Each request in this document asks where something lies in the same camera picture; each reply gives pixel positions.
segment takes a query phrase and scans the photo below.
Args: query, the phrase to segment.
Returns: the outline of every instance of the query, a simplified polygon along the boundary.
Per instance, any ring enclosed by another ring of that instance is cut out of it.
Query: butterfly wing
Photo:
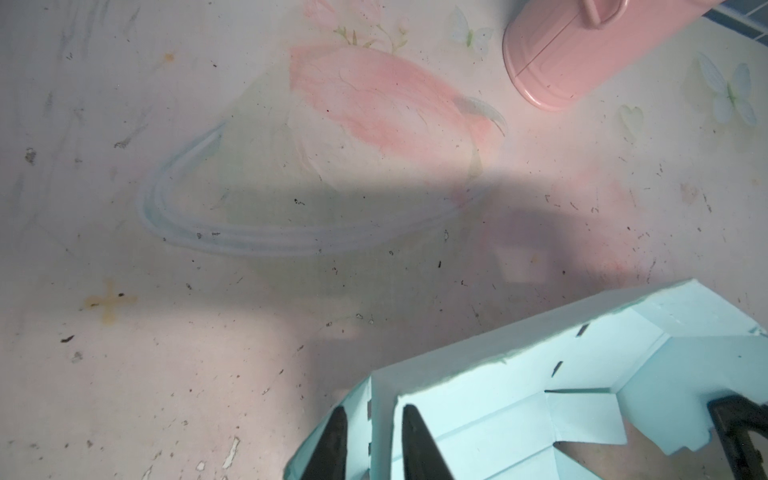
[[[736,111],[744,119],[744,123],[750,127],[757,125],[757,117],[755,117],[755,111],[752,109],[752,105],[743,98],[737,98],[733,102],[733,106],[736,107]]]
[[[488,54],[488,41],[493,36],[493,28],[479,28],[472,38],[472,47],[481,57]]]
[[[712,100],[712,107],[714,109],[715,120],[719,124],[726,124],[733,116],[733,102],[728,98],[726,94],[715,95]]]
[[[715,93],[727,94],[728,85],[723,78],[723,74],[717,69],[714,63],[705,54],[699,52],[696,54],[696,58],[699,61],[699,67],[701,68],[701,74],[704,76],[704,80],[707,85],[710,86]]]
[[[750,79],[750,68],[746,63],[739,64],[733,72],[730,79],[730,90],[736,98],[747,98],[752,92],[752,80]]]
[[[451,12],[451,40],[466,44],[468,37],[469,23],[467,23],[464,12],[459,7],[456,7]]]

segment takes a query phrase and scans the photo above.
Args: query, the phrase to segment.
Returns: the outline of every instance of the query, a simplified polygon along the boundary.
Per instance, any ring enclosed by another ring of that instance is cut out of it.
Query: peeling paint chip
[[[232,441],[232,448],[230,449],[230,454],[227,455],[227,459],[224,460],[224,465],[221,466],[224,470],[228,469],[232,466],[232,461],[235,459],[235,454],[237,453],[237,446],[240,444],[240,439],[235,437],[235,439]]]

